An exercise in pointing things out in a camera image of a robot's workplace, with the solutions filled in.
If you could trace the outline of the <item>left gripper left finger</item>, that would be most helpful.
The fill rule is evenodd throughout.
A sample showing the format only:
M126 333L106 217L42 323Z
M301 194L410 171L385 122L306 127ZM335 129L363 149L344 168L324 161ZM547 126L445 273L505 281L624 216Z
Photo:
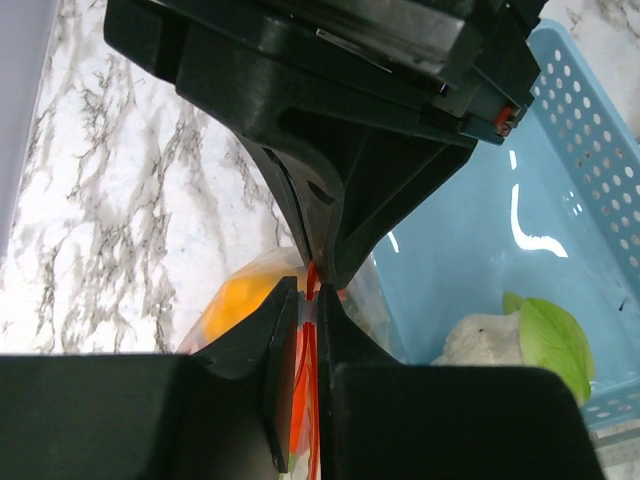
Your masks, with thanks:
M191 354L5 356L5 479L276 479L287 470L294 278Z

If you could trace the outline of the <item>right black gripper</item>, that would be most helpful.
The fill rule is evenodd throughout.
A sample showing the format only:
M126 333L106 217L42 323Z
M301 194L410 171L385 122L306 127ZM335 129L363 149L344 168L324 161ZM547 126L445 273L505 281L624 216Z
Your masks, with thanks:
M109 46L169 83L189 47L222 48L416 116L443 135L501 144L533 97L540 68L527 40L539 1L111 1ZM345 140L335 132L237 132L306 263L339 270Z

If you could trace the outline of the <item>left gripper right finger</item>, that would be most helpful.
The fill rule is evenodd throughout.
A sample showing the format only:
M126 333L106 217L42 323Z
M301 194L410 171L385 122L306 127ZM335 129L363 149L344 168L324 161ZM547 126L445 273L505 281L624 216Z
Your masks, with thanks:
M317 297L325 479L600 479L569 389L530 367L405 365Z

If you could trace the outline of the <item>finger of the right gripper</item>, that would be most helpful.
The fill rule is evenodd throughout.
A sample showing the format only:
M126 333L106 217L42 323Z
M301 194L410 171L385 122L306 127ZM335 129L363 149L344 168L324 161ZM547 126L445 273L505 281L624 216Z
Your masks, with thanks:
M377 242L470 158L475 141L374 129L357 154L332 247L329 282L344 287Z

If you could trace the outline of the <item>orange bell pepper toy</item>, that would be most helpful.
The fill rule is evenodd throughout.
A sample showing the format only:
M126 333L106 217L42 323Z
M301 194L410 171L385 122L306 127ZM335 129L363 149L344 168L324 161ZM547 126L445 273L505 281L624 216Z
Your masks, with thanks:
M179 346L195 353L256 311L282 277L296 279L295 290L304 288L306 272L300 269L240 272L226 280Z

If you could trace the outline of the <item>clear zip bag orange zipper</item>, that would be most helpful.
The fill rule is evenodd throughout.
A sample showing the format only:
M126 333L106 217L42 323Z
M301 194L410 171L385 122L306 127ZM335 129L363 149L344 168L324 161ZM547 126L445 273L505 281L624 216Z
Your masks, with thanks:
M294 247L267 251L222 283L178 351L195 353L218 339L257 310L283 277L294 277L302 294L320 290L319 283L307 285L307 269ZM390 352L390 319L372 255L338 296L346 315L383 350ZM313 385L317 366L317 329L315 322L303 314L296 337L289 466L288 472L280 476L282 479L321 477L317 388Z

